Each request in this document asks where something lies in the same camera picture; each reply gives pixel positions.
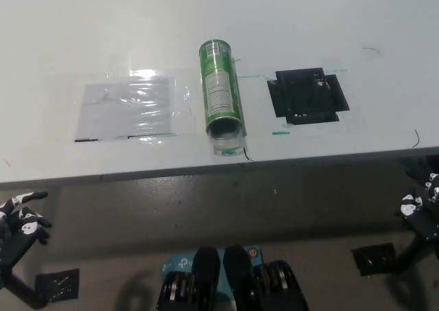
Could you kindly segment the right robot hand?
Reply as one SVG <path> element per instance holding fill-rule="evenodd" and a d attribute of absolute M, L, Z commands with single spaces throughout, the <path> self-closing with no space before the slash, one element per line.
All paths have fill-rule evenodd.
<path fill-rule="evenodd" d="M 427 242 L 438 241 L 438 173 L 432 172 L 425 191 L 402 198 L 400 214 L 409 228 Z"/>

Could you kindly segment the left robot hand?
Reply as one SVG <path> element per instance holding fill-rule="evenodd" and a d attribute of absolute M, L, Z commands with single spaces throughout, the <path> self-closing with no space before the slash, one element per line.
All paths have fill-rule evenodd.
<path fill-rule="evenodd" d="M 36 241 L 47 244 L 50 235 L 46 229 L 52 224 L 25 206 L 47 196 L 47 192 L 28 192 L 1 204 L 1 268 L 13 268 Z"/>

